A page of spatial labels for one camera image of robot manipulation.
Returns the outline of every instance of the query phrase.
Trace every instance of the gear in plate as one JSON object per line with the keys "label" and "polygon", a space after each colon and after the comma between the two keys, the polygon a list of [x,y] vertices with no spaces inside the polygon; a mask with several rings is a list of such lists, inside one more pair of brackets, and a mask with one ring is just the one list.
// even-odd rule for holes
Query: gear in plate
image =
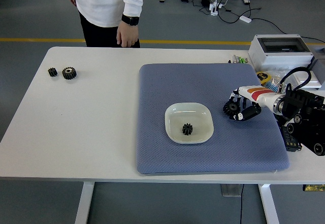
{"label": "gear in plate", "polygon": [[183,133],[185,135],[190,135],[193,132],[193,126],[191,124],[184,124],[183,126]]}

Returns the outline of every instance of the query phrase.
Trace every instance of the black pants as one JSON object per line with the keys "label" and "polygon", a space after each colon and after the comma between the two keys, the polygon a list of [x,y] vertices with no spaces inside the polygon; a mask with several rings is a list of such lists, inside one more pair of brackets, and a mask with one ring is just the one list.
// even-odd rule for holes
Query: black pants
{"label": "black pants", "polygon": [[[81,13],[79,15],[87,47],[121,47],[116,40],[118,27],[98,27],[88,22]],[[139,40],[131,47],[140,48]]]}

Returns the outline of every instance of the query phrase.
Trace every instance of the blue fabric mat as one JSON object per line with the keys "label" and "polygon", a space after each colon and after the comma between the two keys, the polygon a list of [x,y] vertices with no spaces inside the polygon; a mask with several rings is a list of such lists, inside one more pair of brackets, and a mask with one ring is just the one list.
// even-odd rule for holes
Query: blue fabric mat
{"label": "blue fabric mat", "polygon": [[[142,174],[282,170],[289,161],[273,113],[245,122],[222,111],[231,92],[259,85],[247,64],[149,64],[140,69],[137,169]],[[197,102],[211,112],[214,133],[202,144],[178,144],[165,130],[165,111]]]}

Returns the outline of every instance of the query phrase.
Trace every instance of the large black gear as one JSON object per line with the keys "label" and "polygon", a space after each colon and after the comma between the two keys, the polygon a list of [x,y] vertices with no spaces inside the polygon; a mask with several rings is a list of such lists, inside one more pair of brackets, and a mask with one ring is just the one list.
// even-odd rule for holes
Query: large black gear
{"label": "large black gear", "polygon": [[223,106],[223,112],[228,115],[229,117],[234,116],[240,112],[240,106],[239,103],[228,101]]}
{"label": "large black gear", "polygon": [[57,71],[55,68],[50,68],[49,70],[47,70],[50,74],[51,77],[56,77],[57,76]]}
{"label": "large black gear", "polygon": [[191,124],[184,124],[183,126],[183,133],[185,135],[190,135],[193,132],[193,126]]}
{"label": "large black gear", "polygon": [[76,69],[74,69],[73,67],[64,68],[62,74],[64,78],[68,80],[73,79],[77,76]]}

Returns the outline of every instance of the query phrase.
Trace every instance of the square plate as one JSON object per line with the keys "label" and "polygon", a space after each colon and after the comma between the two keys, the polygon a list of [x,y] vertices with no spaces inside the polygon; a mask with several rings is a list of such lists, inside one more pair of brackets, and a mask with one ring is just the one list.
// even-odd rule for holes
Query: square plate
{"label": "square plate", "polygon": [[[183,126],[191,124],[190,135],[183,133]],[[199,144],[213,134],[212,116],[207,107],[199,103],[176,103],[165,112],[166,132],[171,140],[179,144]]]}

